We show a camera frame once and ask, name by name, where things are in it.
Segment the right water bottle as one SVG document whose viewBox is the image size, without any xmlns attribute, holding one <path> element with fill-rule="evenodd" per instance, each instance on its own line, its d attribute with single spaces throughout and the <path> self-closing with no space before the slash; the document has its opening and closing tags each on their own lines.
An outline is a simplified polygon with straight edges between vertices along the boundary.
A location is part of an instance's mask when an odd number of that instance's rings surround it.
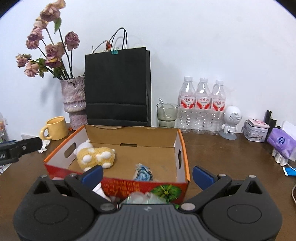
<svg viewBox="0 0 296 241">
<path fill-rule="evenodd" d="M 226 103 L 226 93 L 222 80 L 216 80 L 211 93 L 210 111 L 206 132 L 210 135 L 218 135 L 221 130 L 223 114 Z"/>
</svg>

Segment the black paper bag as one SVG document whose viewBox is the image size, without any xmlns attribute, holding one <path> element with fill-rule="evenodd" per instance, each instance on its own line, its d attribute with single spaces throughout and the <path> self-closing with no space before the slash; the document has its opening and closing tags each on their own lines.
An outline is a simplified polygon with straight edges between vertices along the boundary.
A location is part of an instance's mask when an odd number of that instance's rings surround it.
<svg viewBox="0 0 296 241">
<path fill-rule="evenodd" d="M 122 48 L 112 55 L 115 36 L 103 52 L 85 56 L 85 97 L 88 124 L 101 126 L 151 126 L 151 62 L 145 47 Z"/>
</svg>

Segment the left water bottle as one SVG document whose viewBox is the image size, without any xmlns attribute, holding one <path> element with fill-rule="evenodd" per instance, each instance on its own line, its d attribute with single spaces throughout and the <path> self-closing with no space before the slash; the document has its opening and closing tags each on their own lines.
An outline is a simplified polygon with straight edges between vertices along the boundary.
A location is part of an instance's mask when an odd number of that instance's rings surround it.
<svg viewBox="0 0 296 241">
<path fill-rule="evenodd" d="M 184 77 L 184 82 L 179 91 L 178 105 L 177 128 L 184 133 L 188 133 L 191 130 L 193 119 L 192 113 L 196 106 L 195 89 L 193 87 L 192 77 Z"/>
</svg>

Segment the purple tissue pack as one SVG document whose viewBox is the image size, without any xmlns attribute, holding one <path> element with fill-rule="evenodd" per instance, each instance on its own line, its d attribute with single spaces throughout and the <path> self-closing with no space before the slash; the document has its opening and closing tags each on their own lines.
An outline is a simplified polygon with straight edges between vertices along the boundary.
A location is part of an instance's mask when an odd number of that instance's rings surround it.
<svg viewBox="0 0 296 241">
<path fill-rule="evenodd" d="M 273 128 L 267 142 L 286 159 L 295 161 L 295 139 L 284 130 Z"/>
</svg>

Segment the blue white packet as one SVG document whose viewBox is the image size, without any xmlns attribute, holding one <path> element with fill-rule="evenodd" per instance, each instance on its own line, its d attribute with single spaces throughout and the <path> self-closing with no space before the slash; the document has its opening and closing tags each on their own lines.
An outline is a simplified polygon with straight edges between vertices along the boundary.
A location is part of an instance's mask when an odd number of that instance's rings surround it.
<svg viewBox="0 0 296 241">
<path fill-rule="evenodd" d="M 133 181 L 138 182 L 151 182 L 153 180 L 153 175 L 149 167 L 138 163 L 136 164 L 135 174 L 133 176 Z"/>
</svg>

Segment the white robot figurine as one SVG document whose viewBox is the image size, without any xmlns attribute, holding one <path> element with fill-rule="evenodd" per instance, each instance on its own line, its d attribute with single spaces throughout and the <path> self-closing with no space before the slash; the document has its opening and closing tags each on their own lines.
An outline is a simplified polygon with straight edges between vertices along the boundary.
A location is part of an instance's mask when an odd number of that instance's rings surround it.
<svg viewBox="0 0 296 241">
<path fill-rule="evenodd" d="M 224 113 L 224 124 L 221 126 L 219 135 L 224 139 L 234 141 L 237 139 L 237 126 L 242 120 L 242 114 L 238 107 L 230 105 Z"/>
</svg>

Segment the orange cardboard box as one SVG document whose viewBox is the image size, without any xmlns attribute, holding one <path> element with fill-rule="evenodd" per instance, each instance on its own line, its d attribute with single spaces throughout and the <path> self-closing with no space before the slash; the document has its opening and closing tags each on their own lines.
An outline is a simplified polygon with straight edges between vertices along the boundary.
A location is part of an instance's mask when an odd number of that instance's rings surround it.
<svg viewBox="0 0 296 241">
<path fill-rule="evenodd" d="M 52 179 L 83 173 L 72 146 L 90 140 L 94 147 L 115 149 L 115 161 L 103 172 L 101 187 L 107 196 L 127 198 L 132 192 L 152 192 L 167 202 L 180 204 L 186 194 L 190 172 L 183 135 L 176 128 L 115 127 L 85 125 L 65 139 L 44 160 Z M 136 164 L 150 168 L 151 182 L 133 181 Z"/>
</svg>

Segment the yellow white plush toy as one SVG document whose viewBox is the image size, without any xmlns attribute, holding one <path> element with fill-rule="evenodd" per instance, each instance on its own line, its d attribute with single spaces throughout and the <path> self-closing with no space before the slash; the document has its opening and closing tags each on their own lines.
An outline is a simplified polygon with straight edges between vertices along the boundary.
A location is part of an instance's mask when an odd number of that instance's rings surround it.
<svg viewBox="0 0 296 241">
<path fill-rule="evenodd" d="M 79 167 L 84 172 L 96 165 L 108 169 L 111 168 L 114 163 L 115 149 L 108 147 L 95 148 L 90 140 L 86 140 L 74 150 L 74 155 L 76 156 Z"/>
</svg>

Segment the white tissue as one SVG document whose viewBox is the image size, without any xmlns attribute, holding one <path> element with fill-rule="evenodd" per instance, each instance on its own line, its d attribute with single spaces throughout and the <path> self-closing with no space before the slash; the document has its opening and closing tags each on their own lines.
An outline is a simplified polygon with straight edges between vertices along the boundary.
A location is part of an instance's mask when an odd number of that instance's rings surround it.
<svg viewBox="0 0 296 241">
<path fill-rule="evenodd" d="M 38 150 L 39 153 L 43 153 L 44 151 L 47 150 L 47 146 L 50 144 L 50 140 L 43 140 L 42 141 L 42 147 L 40 150 Z"/>
</svg>

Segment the clear plastic wrapper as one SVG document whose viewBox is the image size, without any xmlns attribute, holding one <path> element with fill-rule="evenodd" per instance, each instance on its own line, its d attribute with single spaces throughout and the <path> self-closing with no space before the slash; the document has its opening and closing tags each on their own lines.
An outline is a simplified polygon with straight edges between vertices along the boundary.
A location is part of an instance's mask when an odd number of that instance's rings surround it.
<svg viewBox="0 0 296 241">
<path fill-rule="evenodd" d="M 132 192 L 121 204 L 166 204 L 166 200 L 151 192 Z"/>
</svg>

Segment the white small vials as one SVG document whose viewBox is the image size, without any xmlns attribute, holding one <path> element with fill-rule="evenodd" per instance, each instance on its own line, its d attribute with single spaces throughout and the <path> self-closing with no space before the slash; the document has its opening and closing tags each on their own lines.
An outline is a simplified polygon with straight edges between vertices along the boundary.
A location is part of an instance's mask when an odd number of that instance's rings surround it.
<svg viewBox="0 0 296 241">
<path fill-rule="evenodd" d="M 275 162 L 284 167 L 288 164 L 288 159 L 281 155 L 276 149 L 273 149 L 271 155 L 274 157 Z"/>
</svg>

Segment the water bottle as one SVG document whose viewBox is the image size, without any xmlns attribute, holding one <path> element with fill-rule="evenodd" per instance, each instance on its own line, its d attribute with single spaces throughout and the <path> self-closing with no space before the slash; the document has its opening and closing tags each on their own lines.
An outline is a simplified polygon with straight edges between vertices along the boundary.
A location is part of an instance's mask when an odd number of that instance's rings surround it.
<svg viewBox="0 0 296 241">
<path fill-rule="evenodd" d="M 194 110 L 194 118 L 192 131 L 196 134 L 204 134 L 207 129 L 207 114 L 211 105 L 210 89 L 208 87 L 208 79 L 200 78 L 195 97 L 196 107 Z"/>
<path fill-rule="evenodd" d="M 193 87 L 192 77 L 184 77 L 184 82 L 179 91 L 178 105 L 177 128 L 184 133 L 188 133 L 191 130 L 193 119 L 192 113 L 196 106 L 195 89 Z"/>
<path fill-rule="evenodd" d="M 206 132 L 210 135 L 218 135 L 221 130 L 223 114 L 226 103 L 226 93 L 222 80 L 216 80 L 211 93 L 210 111 Z"/>
</svg>

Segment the pink ceramic vase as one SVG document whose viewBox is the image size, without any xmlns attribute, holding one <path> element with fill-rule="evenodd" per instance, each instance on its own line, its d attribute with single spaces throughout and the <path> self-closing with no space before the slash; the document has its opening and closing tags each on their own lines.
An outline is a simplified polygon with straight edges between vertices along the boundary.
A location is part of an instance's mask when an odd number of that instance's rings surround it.
<svg viewBox="0 0 296 241">
<path fill-rule="evenodd" d="M 64 111 L 69 113 L 73 130 L 87 124 L 84 76 L 62 80 L 61 90 Z"/>
</svg>

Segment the teal binder clip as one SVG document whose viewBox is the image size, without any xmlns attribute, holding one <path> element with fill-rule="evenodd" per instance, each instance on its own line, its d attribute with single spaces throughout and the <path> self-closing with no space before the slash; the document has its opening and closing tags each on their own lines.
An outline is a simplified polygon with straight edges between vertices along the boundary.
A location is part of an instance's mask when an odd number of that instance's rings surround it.
<svg viewBox="0 0 296 241">
<path fill-rule="evenodd" d="M 113 46 L 113 47 L 112 47 L 112 50 L 111 50 L 111 54 L 112 54 L 112 55 L 117 55 L 117 54 L 118 54 L 118 51 L 119 51 L 119 48 L 116 47 L 116 46 Z"/>
</svg>

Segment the middle water bottle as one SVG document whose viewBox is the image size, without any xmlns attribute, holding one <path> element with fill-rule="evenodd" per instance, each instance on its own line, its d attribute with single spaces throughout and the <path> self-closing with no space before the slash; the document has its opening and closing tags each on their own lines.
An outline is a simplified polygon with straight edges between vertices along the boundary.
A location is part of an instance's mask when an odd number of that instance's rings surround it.
<svg viewBox="0 0 296 241">
<path fill-rule="evenodd" d="M 211 105 L 210 89 L 208 87 L 208 79 L 200 78 L 195 97 L 196 107 L 194 110 L 194 118 L 192 131 L 196 134 L 204 134 L 207 129 L 207 114 Z"/>
</svg>

